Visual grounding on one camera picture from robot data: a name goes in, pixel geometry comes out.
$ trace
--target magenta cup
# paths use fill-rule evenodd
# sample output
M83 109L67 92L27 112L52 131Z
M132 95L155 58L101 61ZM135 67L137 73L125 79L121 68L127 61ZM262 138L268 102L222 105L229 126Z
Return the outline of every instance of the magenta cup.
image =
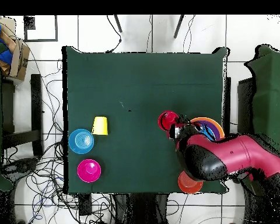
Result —
M78 166L78 176L87 183L95 182L101 173L100 165L92 159L86 159L80 162Z

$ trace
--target cup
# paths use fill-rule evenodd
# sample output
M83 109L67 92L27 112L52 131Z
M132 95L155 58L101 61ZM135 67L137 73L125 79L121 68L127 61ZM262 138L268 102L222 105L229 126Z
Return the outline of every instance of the cup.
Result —
M157 119L157 124L164 131L169 131L172 124L176 124L179 116L173 111L164 111Z
M100 177L100 173L100 165L95 160L86 159L81 161L78 165L78 176L84 182L95 182Z
M185 171L182 171L178 178L178 186L184 193L197 193L202 188L203 182L192 180Z
M106 117L95 117L92 127L92 134L108 135L108 125Z
M76 129L68 138L70 149L77 154L86 154L91 151L94 142L93 135L86 129Z

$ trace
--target red cup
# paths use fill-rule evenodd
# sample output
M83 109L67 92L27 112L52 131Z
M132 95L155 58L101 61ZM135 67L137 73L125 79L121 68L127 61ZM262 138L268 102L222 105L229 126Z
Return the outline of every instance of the red cup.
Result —
M202 188L203 182L192 180L185 171L182 171L178 178L178 186L184 193L197 193Z
M179 116L173 111L164 111L157 120L157 124L164 131L169 131L171 125L176 124L176 118Z

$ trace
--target blue cup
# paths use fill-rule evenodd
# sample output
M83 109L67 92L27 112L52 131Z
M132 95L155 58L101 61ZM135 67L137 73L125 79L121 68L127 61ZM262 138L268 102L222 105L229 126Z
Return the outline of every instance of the blue cup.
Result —
M86 129L76 129L68 138L70 149L80 155L91 151L94 142L93 135Z

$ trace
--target white tile floor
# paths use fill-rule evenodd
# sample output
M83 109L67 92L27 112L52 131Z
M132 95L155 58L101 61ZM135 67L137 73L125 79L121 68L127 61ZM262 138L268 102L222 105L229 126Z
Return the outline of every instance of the white tile floor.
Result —
M151 52L152 36L148 34L151 30L149 15L119 15L119 20L123 33L122 42L116 52L122 51L148 51ZM259 44L270 44L280 50L280 17L267 15L197 15L191 26L191 34L184 42L188 32L188 22L193 15L185 15L181 24L179 34L176 39L173 34L179 20L179 15L154 15L153 16L153 52L187 52L191 43L192 53L211 53L217 47L228 47L230 55L227 62L227 75L232 79L231 87L231 115L230 121L237 123L237 84L239 80L251 77L250 71L244 66L244 62L252 60L254 50ZM13 16L16 19L16 34L24 38L23 16ZM82 52L105 52L114 48L118 43L118 36L107 21L106 16L58 16L58 41L56 42L28 42L31 49L26 79L24 82L15 80L15 130L27 131L31 129L31 102L30 102L30 75L40 73L44 76L58 71L62 65L61 47L73 46ZM113 16L109 16L112 24L117 30ZM28 39L50 39L52 35L45 32L44 27L52 29L52 17L36 18L36 30L28 31ZM50 91L60 101L60 109L57 112L57 123L63 128L62 116L62 71L44 78L45 83L50 82ZM50 104L48 93L43 87L43 100ZM56 111L58 101L52 99L52 105ZM52 114L50 109L43 104L43 130L45 148L55 142L55 135L48 134L52 126ZM231 131L236 132L236 125L230 126ZM56 135L57 140L61 140L61 135ZM19 151L13 156L15 159L31 157L32 146L30 143L18 146ZM8 155L15 151L14 148L8 150ZM52 151L46 157L52 157ZM31 182L31 177L27 179L28 185L35 187ZM181 211L183 210L180 224L229 224L235 222L242 223L244 216L244 195L240 185L228 181L226 185L230 191L224 195L200 194L189 195L185 202L186 195L171 194L167 207L167 219L170 224L179 224ZM32 216L32 202L36 195L27 185L26 179L21 179L16 190L16 216L28 222ZM57 209L54 206L44 207L39 213L42 219L35 219L33 224L48 224L49 219ZM52 219L50 224L78 224L68 209L60 209ZM104 214L104 219L109 221L110 214Z

